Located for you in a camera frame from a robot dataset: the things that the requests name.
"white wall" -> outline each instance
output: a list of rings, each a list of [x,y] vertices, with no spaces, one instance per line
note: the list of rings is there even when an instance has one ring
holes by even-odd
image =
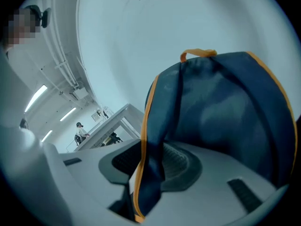
[[[188,48],[252,51],[301,114],[300,44],[273,0],[80,0],[79,43],[97,99],[144,111],[155,76]]]
[[[95,122],[91,117],[97,108],[97,105],[91,104],[76,114],[71,114],[69,118],[66,118],[67,121],[63,126],[53,129],[53,132],[49,136],[49,139],[47,138],[46,142],[54,144],[59,153],[65,153],[68,151],[72,152],[76,147],[76,143],[74,141],[74,135],[76,134],[76,123],[82,123],[86,132],[91,130],[97,124],[97,122]]]

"pipe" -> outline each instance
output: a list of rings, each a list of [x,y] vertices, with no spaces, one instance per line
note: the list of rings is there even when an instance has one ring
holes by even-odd
[[[65,72],[61,67],[58,67],[58,69],[59,69],[60,72],[62,73],[63,77],[65,77],[65,79],[67,80],[67,82],[68,82],[72,87],[74,87],[74,84],[72,84],[72,82],[70,81],[70,79],[69,79],[68,76],[66,75],[66,72]]]
[[[59,47],[59,45],[58,45],[58,42],[57,42],[57,39],[56,39],[56,34],[55,34],[55,31],[54,31],[53,26],[49,26],[49,30],[50,30],[51,36],[52,36],[52,38],[53,38],[54,46],[55,46],[57,52],[59,52],[58,49],[57,49],[57,48]],[[58,53],[58,56],[59,56],[60,60],[63,62],[63,61],[64,61],[64,58],[63,58],[62,54],[61,54],[61,53]]]
[[[76,27],[76,37],[77,37],[77,45],[78,45],[78,48],[79,48],[79,57],[83,58],[82,54],[81,54],[81,48],[80,48],[80,39],[79,39],[79,4],[80,4],[80,0],[77,0],[76,1],[76,10],[75,10],[75,27]],[[80,62],[79,58],[77,58],[80,65],[85,68],[83,66],[83,64]]]
[[[83,64],[81,63],[81,61],[79,60],[79,58],[77,56],[76,56],[76,58],[77,58],[79,64],[81,65],[81,67],[86,71],[86,68],[83,66]]]
[[[36,68],[41,72],[41,74],[49,81],[49,83],[51,83],[58,91],[61,91],[60,88],[58,88],[49,78],[48,76],[39,68],[39,66],[37,65],[37,63],[32,59],[32,56],[28,53],[28,51],[26,50],[26,53],[28,55],[28,57],[31,59],[31,61],[33,62],[33,64],[36,66]],[[65,93],[63,93],[63,96],[68,100],[72,100],[72,102],[74,104],[76,104],[79,108],[82,108],[82,106],[80,106],[77,102],[75,102],[72,98],[68,97]]]
[[[57,39],[57,45],[56,46],[57,46],[59,52],[61,53],[60,55],[63,57],[62,61],[66,62],[66,64],[64,65],[64,67],[65,67],[68,75],[70,76],[72,82],[74,84],[76,84],[77,87],[78,87],[79,85],[76,82],[76,79],[75,79],[75,77],[74,77],[74,75],[72,73],[72,70],[71,70],[70,66],[69,66],[68,60],[66,58],[66,55],[64,54],[64,51],[63,51],[63,47],[62,47],[62,43],[61,43],[61,39],[60,39],[60,35],[59,35],[59,30],[58,30],[58,26],[57,26],[57,20],[56,20],[56,3],[55,3],[55,0],[53,0],[52,3],[53,3],[53,11],[54,11],[53,12],[53,20],[54,20],[54,25],[55,25],[54,32],[55,32],[55,37]]]
[[[56,63],[57,65],[59,65],[58,59],[57,59],[56,56],[55,56],[55,53],[54,53],[54,51],[53,51],[53,49],[52,49],[52,46],[51,46],[50,41],[49,41],[49,38],[48,38],[48,36],[47,36],[47,34],[46,34],[46,30],[45,30],[45,29],[42,29],[42,33],[43,33],[43,35],[44,35],[44,39],[45,39],[45,41],[46,41],[47,47],[48,47],[48,49],[49,49],[49,51],[50,51],[50,54],[51,54],[53,60],[55,61],[55,63]]]

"person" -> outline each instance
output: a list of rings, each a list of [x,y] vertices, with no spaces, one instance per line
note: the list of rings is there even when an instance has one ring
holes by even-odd
[[[76,135],[81,137],[81,142],[83,142],[87,137],[90,136],[90,134],[86,133],[86,131],[83,129],[83,125],[80,122],[76,123]]]
[[[104,110],[103,110],[103,114],[107,119],[109,118],[108,115],[104,112]]]
[[[51,9],[41,13],[37,5],[30,5],[20,8],[10,15],[3,26],[1,43],[4,52],[16,44],[24,43],[24,39],[31,38],[35,33],[40,32],[40,27],[46,28],[49,25]]]

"black rubber pad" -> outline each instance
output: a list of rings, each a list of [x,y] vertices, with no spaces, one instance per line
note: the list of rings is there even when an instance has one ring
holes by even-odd
[[[202,164],[195,155],[171,142],[164,144],[162,165],[165,174],[165,181],[161,183],[162,192],[184,191],[194,184],[202,172]]]
[[[81,162],[81,159],[79,159],[78,157],[72,158],[72,159],[68,159],[68,160],[64,161],[64,163],[65,163],[66,166],[70,166],[70,165],[78,163],[78,162]]]
[[[132,176],[141,160],[141,144],[137,143],[123,153],[115,156],[112,165],[123,173]]]
[[[258,208],[262,202],[241,179],[228,181],[229,186],[248,213]]]

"white ceiling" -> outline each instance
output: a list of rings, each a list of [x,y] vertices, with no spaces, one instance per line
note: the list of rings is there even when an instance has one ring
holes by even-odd
[[[274,0],[80,0],[78,21],[95,96],[114,111],[143,111],[155,76],[201,48],[254,52],[301,114],[300,42]]]
[[[48,88],[25,114],[30,130],[40,139],[49,130],[68,123],[67,119],[63,122],[60,122],[60,119],[72,108],[77,108],[74,112],[76,114],[81,108],[88,106],[94,101],[94,95],[85,70],[77,60],[80,56],[76,37],[76,1],[26,0],[22,7],[36,4],[41,11],[51,7],[50,25],[46,29],[41,28],[41,33],[35,34],[35,38],[26,39],[24,44],[15,46],[8,53],[11,66],[32,91],[32,95],[42,85],[46,85]],[[70,69],[79,85],[81,87],[84,86],[89,93],[89,96],[79,101],[69,95],[72,86],[64,78],[60,70],[55,68],[57,64],[53,54],[56,56],[56,59],[59,56],[57,53],[58,49],[54,46],[56,38],[51,33],[51,29],[54,28],[52,26],[55,25],[54,16],[56,16],[59,38]],[[54,53],[50,52],[45,36],[48,37]]]

